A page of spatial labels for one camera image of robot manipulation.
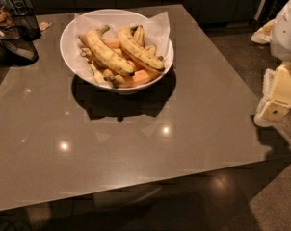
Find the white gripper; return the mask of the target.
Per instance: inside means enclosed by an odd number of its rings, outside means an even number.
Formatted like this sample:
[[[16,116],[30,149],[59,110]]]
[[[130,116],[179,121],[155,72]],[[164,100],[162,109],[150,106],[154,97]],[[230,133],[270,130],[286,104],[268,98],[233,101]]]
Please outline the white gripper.
[[[254,116],[261,127],[273,126],[291,110],[291,0],[275,18],[270,40],[271,54],[282,61],[276,69],[267,69],[263,78],[263,97]]]

